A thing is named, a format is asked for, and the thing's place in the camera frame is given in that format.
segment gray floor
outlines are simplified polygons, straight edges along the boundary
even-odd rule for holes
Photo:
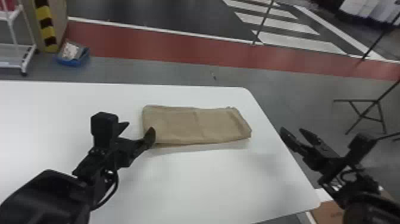
[[[357,132],[378,136],[381,128],[374,122],[362,122],[350,135],[344,135],[356,116],[348,104],[334,104],[332,99],[376,98],[392,83],[284,71],[98,57],[92,57],[84,67],[71,68],[55,63],[51,54],[35,56],[27,78],[19,76],[17,70],[0,70],[0,79],[242,86],[252,92],[276,129],[284,126],[299,136],[297,129],[306,128],[319,134],[341,155],[347,153],[347,145]],[[389,132],[400,130],[399,97],[400,88],[395,89],[382,102]],[[399,144],[379,142],[363,161],[368,171],[398,201],[400,179],[396,174],[400,168]],[[318,188],[316,180],[320,175],[307,168],[299,155],[293,156],[314,187]],[[288,216],[266,223],[299,222],[296,216]]]

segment red floor stripe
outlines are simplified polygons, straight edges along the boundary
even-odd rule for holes
[[[208,64],[396,80],[400,65],[363,61],[275,46],[195,38],[145,30],[69,22],[66,38],[90,47],[98,57],[130,58],[178,63]]]

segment crosswalk marking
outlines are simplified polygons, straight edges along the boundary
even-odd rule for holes
[[[252,4],[238,2],[238,1],[234,1],[234,0],[224,0],[224,2],[227,5],[232,6],[232,7],[243,8],[245,10],[256,11],[256,12],[259,12],[259,13],[265,13],[267,11],[267,7],[262,7],[262,6],[259,6],[259,5],[252,5]],[[283,10],[277,10],[275,8],[271,9],[270,14],[271,15],[279,15],[279,16],[287,17],[287,18],[297,19],[297,17],[295,17],[290,12],[283,11]]]
[[[254,2],[260,2],[260,3],[265,3],[265,4],[271,4],[270,0],[252,0]],[[280,6],[278,3],[274,2],[274,6]]]
[[[243,22],[246,22],[246,23],[260,25],[260,23],[263,21],[263,18],[260,16],[248,15],[248,14],[243,14],[243,13],[236,13],[236,15]],[[265,20],[264,26],[270,26],[270,27],[275,27],[275,28],[280,28],[280,29],[286,29],[286,30],[292,30],[292,31],[297,31],[297,32],[311,33],[311,34],[319,35],[319,33],[317,33],[315,30],[313,30],[309,26],[299,24],[299,23],[291,23],[291,22],[287,22],[287,21],[275,20],[272,18],[267,18]]]
[[[288,46],[291,48],[300,48],[306,50],[323,51],[336,54],[346,54],[336,45],[330,42],[314,41],[304,38],[296,38],[293,36],[278,35],[275,33],[260,32],[258,38],[266,44]]]

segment white floor stripe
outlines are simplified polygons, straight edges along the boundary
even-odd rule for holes
[[[166,29],[159,29],[159,28],[146,27],[146,26],[137,26],[137,25],[124,24],[124,23],[107,22],[107,21],[101,21],[101,20],[90,20],[88,18],[69,16],[68,19],[70,21],[77,21],[77,22],[82,22],[82,23],[93,23],[93,24],[100,24],[100,25],[106,25],[106,26],[115,26],[115,27],[131,28],[131,29],[138,29],[138,30],[148,30],[148,31],[155,31],[155,32],[160,32],[160,33],[172,33],[172,34],[183,35],[183,36],[194,36],[196,38],[207,38],[207,39],[215,39],[215,40],[219,40],[219,41],[231,41],[231,42],[239,42],[239,43],[252,43],[252,41],[243,40],[243,39],[224,38],[221,36],[212,36],[212,35],[204,35],[204,34],[199,34],[199,33],[166,30]]]
[[[261,32],[258,38],[270,45],[288,46],[291,48],[300,48],[313,51],[323,51],[336,54],[346,54],[333,43],[324,41],[314,41],[304,38],[295,38],[293,36],[278,35],[274,33]]]
[[[236,8],[243,8],[245,10],[256,11],[259,13],[265,13],[267,11],[267,7],[262,7],[259,5],[252,5],[252,4],[237,2],[237,1],[233,1],[233,0],[224,0],[224,2],[229,6],[233,6]],[[287,17],[287,18],[295,18],[295,19],[297,18],[290,12],[283,11],[283,10],[277,10],[274,8],[271,9],[270,14],[279,15],[279,16]]]
[[[368,51],[368,47],[366,47],[362,43],[358,42],[356,39],[352,38],[351,36],[347,35],[345,32],[339,30],[334,25],[328,23],[326,20],[324,20],[323,18],[319,17],[318,15],[316,15],[313,12],[311,12],[310,10],[308,10],[308,9],[306,9],[304,7],[297,6],[297,5],[294,5],[294,7],[296,7],[298,10],[302,11],[304,14],[308,15],[309,17],[313,18],[315,21],[321,23],[324,27],[326,27],[327,29],[329,29],[333,33],[337,34],[338,36],[343,38],[345,41],[349,42],[351,45],[353,45],[354,47],[359,49],[361,52],[367,52]],[[370,56],[371,59],[379,59],[379,60],[384,59],[381,55],[379,55],[378,53],[376,53],[374,51],[371,51],[369,56]]]
[[[261,16],[255,16],[255,15],[249,15],[249,14],[243,14],[243,13],[236,13],[236,15],[243,22],[246,22],[246,23],[260,25],[260,23],[263,21],[263,18]],[[311,33],[311,34],[319,35],[319,33],[317,33],[315,30],[313,30],[309,26],[299,24],[299,23],[291,23],[291,22],[286,22],[286,21],[281,21],[281,20],[275,20],[272,18],[267,18],[265,20],[264,26],[270,26],[270,27],[281,28],[281,29],[286,29],[286,30],[293,30],[293,31],[302,32],[302,33]]]
[[[252,0],[254,2],[260,2],[260,3],[265,3],[265,4],[271,4],[270,0]],[[278,3],[274,2],[274,6],[280,6]]]

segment cardboard box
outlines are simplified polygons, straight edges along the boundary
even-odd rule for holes
[[[380,195],[393,201],[393,197],[385,190],[382,190]],[[311,210],[311,214],[318,224],[343,224],[344,213],[345,211],[335,201],[322,202],[320,207]]]

